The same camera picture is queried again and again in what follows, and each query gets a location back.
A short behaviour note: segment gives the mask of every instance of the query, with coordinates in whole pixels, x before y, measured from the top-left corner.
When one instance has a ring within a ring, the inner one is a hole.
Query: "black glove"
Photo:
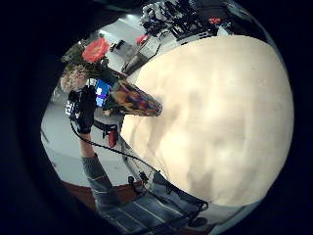
[[[78,133],[90,133],[91,126],[94,123],[94,113],[97,107],[96,97],[97,95],[94,86],[85,86],[82,89],[78,103],[79,117],[75,121]]]

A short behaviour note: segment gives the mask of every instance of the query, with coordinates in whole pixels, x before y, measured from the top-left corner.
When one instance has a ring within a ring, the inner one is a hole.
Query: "cable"
[[[125,153],[123,153],[123,152],[121,152],[121,151],[118,151],[118,150],[109,148],[109,147],[104,146],[104,145],[97,144],[97,143],[95,143],[95,142],[93,142],[93,141],[89,141],[89,140],[87,140],[87,139],[81,137],[81,136],[77,133],[77,131],[75,130],[75,128],[74,128],[74,126],[73,126],[73,124],[72,124],[72,120],[70,120],[70,127],[71,127],[72,131],[74,132],[74,134],[75,134],[79,139],[81,139],[82,141],[84,141],[84,142],[86,142],[86,143],[88,143],[88,144],[90,144],[90,145],[94,145],[94,146],[97,146],[97,147],[101,147],[101,148],[110,150],[110,151],[115,152],[115,153],[117,153],[117,154],[120,154],[120,155],[122,155],[122,156],[127,156],[127,157],[129,157],[129,158],[131,158],[131,159],[138,160],[139,162],[143,163],[144,165],[148,166],[149,168],[153,169],[154,171],[157,171],[154,167],[152,167],[151,165],[147,164],[146,162],[144,162],[143,160],[141,160],[141,159],[139,159],[139,158],[137,158],[137,157],[135,157],[135,156],[132,156],[132,155],[129,155],[129,154],[125,154]]]

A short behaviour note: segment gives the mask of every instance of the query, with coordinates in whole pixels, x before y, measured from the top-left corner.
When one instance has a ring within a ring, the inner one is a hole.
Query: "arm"
[[[80,114],[75,121],[77,132],[80,137],[91,140],[91,126],[94,122],[94,112],[96,109],[96,99],[92,93],[81,95],[79,101]],[[119,199],[113,190],[105,170],[103,169],[97,154],[92,145],[82,139],[78,139],[81,153],[81,160],[84,172],[89,181],[90,188],[95,198],[96,208],[99,214],[104,214],[109,208],[119,206]]]
[[[79,134],[82,138],[91,141],[91,135],[90,133],[88,134]],[[78,139],[79,140],[79,145],[80,145],[80,153],[81,153],[81,157],[83,158],[94,158],[95,157],[95,152],[94,152],[94,148],[92,145],[86,143],[85,141],[83,141],[82,139]]]

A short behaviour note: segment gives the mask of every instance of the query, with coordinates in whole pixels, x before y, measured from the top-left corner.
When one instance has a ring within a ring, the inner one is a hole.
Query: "striped sleeve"
[[[95,198],[98,213],[102,214],[105,210],[118,207],[120,201],[98,156],[95,155],[94,158],[82,158],[82,164]]]

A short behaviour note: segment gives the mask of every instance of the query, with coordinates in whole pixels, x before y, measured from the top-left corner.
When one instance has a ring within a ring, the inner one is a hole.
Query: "red object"
[[[110,43],[105,38],[100,37],[98,40],[91,42],[82,53],[86,62],[95,63],[104,58],[110,48]]]
[[[116,145],[116,141],[117,141],[116,137],[117,137],[116,130],[111,131],[109,134],[109,146],[110,146],[110,148],[113,148]]]
[[[220,18],[209,18],[208,21],[210,24],[220,24],[221,23]]]
[[[142,36],[139,36],[136,38],[136,41],[137,41],[137,45],[142,45],[146,39],[148,38],[148,35],[142,35]]]

